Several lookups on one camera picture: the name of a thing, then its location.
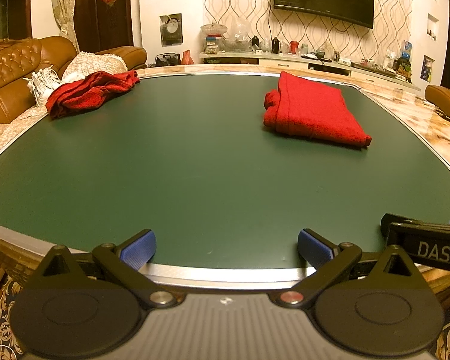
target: patterned wallpaper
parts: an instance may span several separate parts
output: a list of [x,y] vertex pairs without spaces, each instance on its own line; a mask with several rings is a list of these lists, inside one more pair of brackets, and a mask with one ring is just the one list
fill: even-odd
[[[205,23],[222,23],[230,28],[232,17],[245,17],[251,23],[249,36],[270,38],[268,27],[270,0],[204,0]],[[308,43],[317,49],[328,40],[341,56],[380,61],[387,48],[400,50],[410,37],[412,0],[375,0],[374,28],[370,30],[329,17],[272,9],[272,36],[287,42]]]

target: red plastic bag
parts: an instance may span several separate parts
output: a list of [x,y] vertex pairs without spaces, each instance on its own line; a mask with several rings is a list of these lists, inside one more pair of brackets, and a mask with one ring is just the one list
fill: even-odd
[[190,57],[190,50],[184,51],[182,55],[181,65],[194,65],[192,57]]

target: red cloth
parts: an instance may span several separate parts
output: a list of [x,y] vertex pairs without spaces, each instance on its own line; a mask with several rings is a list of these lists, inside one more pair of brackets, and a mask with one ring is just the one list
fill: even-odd
[[268,92],[264,105],[263,124],[277,132],[358,147],[372,140],[348,111],[342,92],[319,82],[283,71],[278,91]]
[[46,108],[52,118],[96,109],[139,81],[135,70],[118,74],[97,71],[80,81],[60,85],[48,98]]

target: blue gripper pad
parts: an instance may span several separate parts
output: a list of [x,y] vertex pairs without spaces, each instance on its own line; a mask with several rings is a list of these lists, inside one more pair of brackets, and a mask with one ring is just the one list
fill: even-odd
[[296,247],[300,255],[315,269],[319,269],[338,254],[337,245],[310,229],[300,231]]
[[143,230],[134,237],[118,245],[116,253],[128,266],[136,271],[147,263],[157,250],[155,233],[152,230]]

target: brown leather sofa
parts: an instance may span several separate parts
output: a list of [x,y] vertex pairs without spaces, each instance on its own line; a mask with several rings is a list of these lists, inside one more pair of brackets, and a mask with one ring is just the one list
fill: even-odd
[[[121,56],[127,68],[145,67],[147,53],[141,47],[123,46],[97,54]],[[72,43],[61,36],[43,39],[0,40],[0,123],[10,123],[35,104],[27,88],[34,71],[51,66],[61,78],[77,55]]]
[[425,89],[425,99],[435,104],[450,117],[450,89],[443,86],[428,85]]

